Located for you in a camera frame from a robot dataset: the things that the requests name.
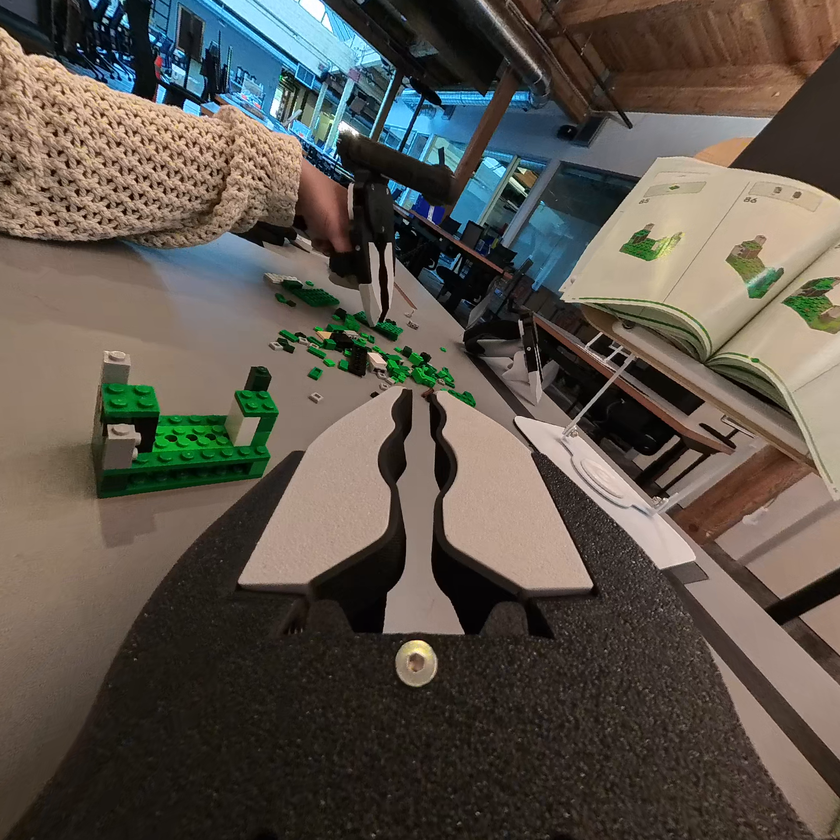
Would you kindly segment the white book stand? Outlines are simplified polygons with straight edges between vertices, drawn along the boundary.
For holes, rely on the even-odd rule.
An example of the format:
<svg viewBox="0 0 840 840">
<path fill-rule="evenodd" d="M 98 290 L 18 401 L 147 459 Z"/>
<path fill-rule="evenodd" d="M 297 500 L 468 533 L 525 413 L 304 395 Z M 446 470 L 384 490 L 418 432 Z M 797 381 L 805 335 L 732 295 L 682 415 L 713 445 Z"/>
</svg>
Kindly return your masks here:
<svg viewBox="0 0 840 840">
<path fill-rule="evenodd" d="M 616 374 L 612 374 L 597 395 L 601 396 L 613 386 L 615 378 Z M 523 416 L 516 417 L 515 424 L 555 465 L 571 468 L 572 479 L 637 542 L 657 568 L 666 570 L 693 563 L 695 551 L 665 515 L 669 506 L 677 503 L 679 495 L 663 501 L 648 499 L 640 486 L 607 463 L 598 447 L 577 435 L 576 422 L 582 417 L 583 414 L 578 413 L 566 427 Z M 668 427 L 672 437 L 676 436 L 686 444 L 685 439 Z"/>
</svg>

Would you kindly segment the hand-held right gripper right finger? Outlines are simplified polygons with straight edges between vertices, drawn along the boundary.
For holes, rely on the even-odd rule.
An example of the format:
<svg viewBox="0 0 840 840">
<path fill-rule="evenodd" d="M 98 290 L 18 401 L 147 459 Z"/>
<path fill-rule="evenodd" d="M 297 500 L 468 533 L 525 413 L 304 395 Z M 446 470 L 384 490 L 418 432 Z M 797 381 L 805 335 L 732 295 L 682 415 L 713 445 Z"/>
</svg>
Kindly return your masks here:
<svg viewBox="0 0 840 840">
<path fill-rule="evenodd" d="M 531 449 L 448 392 L 429 400 L 435 443 L 432 570 L 465 633 L 499 604 L 525 632 L 547 633 L 540 599 L 595 593 L 595 584 Z"/>
</svg>

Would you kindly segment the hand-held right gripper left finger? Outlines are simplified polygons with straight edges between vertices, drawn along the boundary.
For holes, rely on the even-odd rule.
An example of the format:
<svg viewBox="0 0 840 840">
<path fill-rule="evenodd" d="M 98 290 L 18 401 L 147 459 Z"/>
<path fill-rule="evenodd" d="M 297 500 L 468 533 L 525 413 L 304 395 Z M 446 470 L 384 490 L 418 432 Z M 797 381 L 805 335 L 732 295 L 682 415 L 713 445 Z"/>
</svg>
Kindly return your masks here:
<svg viewBox="0 0 840 840">
<path fill-rule="evenodd" d="M 384 628 L 406 559 L 397 481 L 406 468 L 413 392 L 370 399 L 316 437 L 244 569 L 238 587 L 338 603 L 356 633 Z"/>
</svg>

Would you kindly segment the small green lego build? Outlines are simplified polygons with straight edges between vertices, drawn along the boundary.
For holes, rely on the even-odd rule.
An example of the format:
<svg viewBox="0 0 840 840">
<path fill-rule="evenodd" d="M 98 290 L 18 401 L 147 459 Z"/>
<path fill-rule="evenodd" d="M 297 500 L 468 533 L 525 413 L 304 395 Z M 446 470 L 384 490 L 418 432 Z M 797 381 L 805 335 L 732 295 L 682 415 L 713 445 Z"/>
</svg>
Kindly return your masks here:
<svg viewBox="0 0 840 840">
<path fill-rule="evenodd" d="M 271 376 L 253 366 L 245 387 L 234 392 L 225 415 L 161 411 L 151 385 L 130 383 L 130 356 L 102 353 L 91 459 L 99 499 L 153 491 L 224 484 L 263 476 L 267 443 L 278 417 L 269 394 Z M 107 424 L 132 424 L 142 435 L 140 453 L 130 469 L 103 471 L 102 444 Z"/>
</svg>

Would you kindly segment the light grey lego brick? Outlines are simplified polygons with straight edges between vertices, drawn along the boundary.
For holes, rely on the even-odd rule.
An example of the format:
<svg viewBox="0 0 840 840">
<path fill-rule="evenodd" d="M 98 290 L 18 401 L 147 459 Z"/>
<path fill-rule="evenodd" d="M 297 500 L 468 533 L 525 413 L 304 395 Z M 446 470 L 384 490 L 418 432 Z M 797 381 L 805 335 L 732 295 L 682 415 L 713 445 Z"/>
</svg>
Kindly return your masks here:
<svg viewBox="0 0 840 840">
<path fill-rule="evenodd" d="M 110 423 L 105 426 L 101 449 L 103 471 L 130 469 L 140 453 L 142 435 L 129 423 Z"/>
</svg>

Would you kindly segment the pile of lego bricks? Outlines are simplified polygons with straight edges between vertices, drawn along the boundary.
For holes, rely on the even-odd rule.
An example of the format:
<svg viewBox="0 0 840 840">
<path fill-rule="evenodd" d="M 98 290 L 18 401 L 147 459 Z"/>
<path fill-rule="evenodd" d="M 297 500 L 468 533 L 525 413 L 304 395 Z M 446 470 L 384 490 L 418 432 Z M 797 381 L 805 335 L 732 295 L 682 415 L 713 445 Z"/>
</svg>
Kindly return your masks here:
<svg viewBox="0 0 840 840">
<path fill-rule="evenodd" d="M 265 283 L 275 301 L 278 327 L 268 341 L 272 361 L 270 393 L 284 414 L 317 405 L 356 406 L 397 386 L 406 386 L 422 396 L 430 392 L 454 393 L 474 406 L 469 388 L 457 384 L 451 347 L 438 349 L 430 344 L 411 344 L 414 320 L 406 321 L 390 311 L 383 320 L 392 320 L 403 333 L 390 341 L 373 331 L 365 318 L 363 303 L 355 293 L 327 282 L 315 281 L 302 272 L 280 275 L 297 277 L 301 282 L 324 289 L 340 300 L 337 308 L 313 308 L 281 287 Z M 346 354 L 357 343 L 368 350 L 365 377 L 347 370 Z"/>
</svg>

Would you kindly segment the long wooden desk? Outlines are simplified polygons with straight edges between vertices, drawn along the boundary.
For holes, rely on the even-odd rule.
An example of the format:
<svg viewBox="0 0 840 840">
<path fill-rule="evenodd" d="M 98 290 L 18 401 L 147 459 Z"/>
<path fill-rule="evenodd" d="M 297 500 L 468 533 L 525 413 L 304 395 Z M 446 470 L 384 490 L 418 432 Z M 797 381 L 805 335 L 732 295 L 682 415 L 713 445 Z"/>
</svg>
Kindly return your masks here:
<svg viewBox="0 0 840 840">
<path fill-rule="evenodd" d="M 420 224 L 431 237 L 433 245 L 440 245 L 442 242 L 446 242 L 447 246 L 456 248 L 468 259 L 472 259 L 491 270 L 494 276 L 512 280 L 512 274 L 510 272 L 503 270 L 485 255 L 463 244 L 457 237 L 440 226 L 429 222 L 414 211 L 405 210 L 397 204 L 394 204 L 393 207 L 395 214 L 401 218 L 409 221 L 411 224 Z M 612 363 L 607 362 L 605 358 L 597 353 L 591 352 L 572 334 L 547 321 L 537 313 L 532 314 L 532 319 L 534 320 L 534 324 L 543 333 L 552 336 L 553 340 L 562 344 L 568 351 L 572 352 L 578 359 L 586 363 L 600 375 L 607 377 L 608 375 L 616 374 L 613 384 L 632 397 L 637 403 L 644 406 L 648 411 L 655 414 L 662 422 L 669 425 L 675 435 L 685 439 L 688 448 L 702 453 L 723 453 L 726 455 L 730 455 L 734 451 L 731 443 L 724 440 L 713 429 L 705 427 L 698 421 L 691 419 L 689 415 L 673 407 L 643 383 L 638 383 L 633 377 L 625 378 Z"/>
</svg>

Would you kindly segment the spare black white gripper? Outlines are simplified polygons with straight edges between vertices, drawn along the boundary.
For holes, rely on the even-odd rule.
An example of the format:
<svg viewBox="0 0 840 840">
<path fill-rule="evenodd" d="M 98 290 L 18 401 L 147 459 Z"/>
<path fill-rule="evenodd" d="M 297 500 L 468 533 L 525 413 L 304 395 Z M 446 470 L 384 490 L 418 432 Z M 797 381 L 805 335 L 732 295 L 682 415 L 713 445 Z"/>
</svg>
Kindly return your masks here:
<svg viewBox="0 0 840 840">
<path fill-rule="evenodd" d="M 525 400 L 538 405 L 559 366 L 553 360 L 543 362 L 536 316 L 512 299 L 531 266 L 532 260 L 525 259 L 509 280 L 491 282 L 468 316 L 462 344 L 469 356 L 487 363 L 504 382 L 521 389 Z"/>
</svg>

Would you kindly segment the dark panel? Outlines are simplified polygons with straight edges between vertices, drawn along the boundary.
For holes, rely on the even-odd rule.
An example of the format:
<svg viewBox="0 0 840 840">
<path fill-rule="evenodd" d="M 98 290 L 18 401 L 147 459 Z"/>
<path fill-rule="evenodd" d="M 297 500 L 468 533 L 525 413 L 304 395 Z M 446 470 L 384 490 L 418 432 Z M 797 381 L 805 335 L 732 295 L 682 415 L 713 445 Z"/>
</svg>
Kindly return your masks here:
<svg viewBox="0 0 840 840">
<path fill-rule="evenodd" d="M 839 197 L 839 48 L 730 165 Z"/>
</svg>

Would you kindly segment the person's left hand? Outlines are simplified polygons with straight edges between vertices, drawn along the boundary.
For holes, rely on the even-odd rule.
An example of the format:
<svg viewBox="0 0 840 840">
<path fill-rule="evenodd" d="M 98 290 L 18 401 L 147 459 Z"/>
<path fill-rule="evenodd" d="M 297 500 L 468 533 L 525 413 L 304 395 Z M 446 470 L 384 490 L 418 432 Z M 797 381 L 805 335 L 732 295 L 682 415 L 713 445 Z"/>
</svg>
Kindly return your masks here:
<svg viewBox="0 0 840 840">
<path fill-rule="evenodd" d="M 327 255 L 353 250 L 348 200 L 344 186 L 301 161 L 296 213 L 305 222 L 313 246 Z"/>
</svg>

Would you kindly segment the lego instruction booklet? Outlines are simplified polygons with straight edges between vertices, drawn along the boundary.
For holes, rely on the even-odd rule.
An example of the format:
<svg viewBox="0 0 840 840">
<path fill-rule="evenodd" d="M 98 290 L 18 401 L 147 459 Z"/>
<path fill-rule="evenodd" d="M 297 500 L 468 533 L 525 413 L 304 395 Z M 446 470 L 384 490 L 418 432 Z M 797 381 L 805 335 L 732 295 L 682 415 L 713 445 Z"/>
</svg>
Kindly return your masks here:
<svg viewBox="0 0 840 840">
<path fill-rule="evenodd" d="M 635 322 L 790 414 L 839 490 L 839 203 L 781 175 L 660 158 L 565 302 Z"/>
</svg>

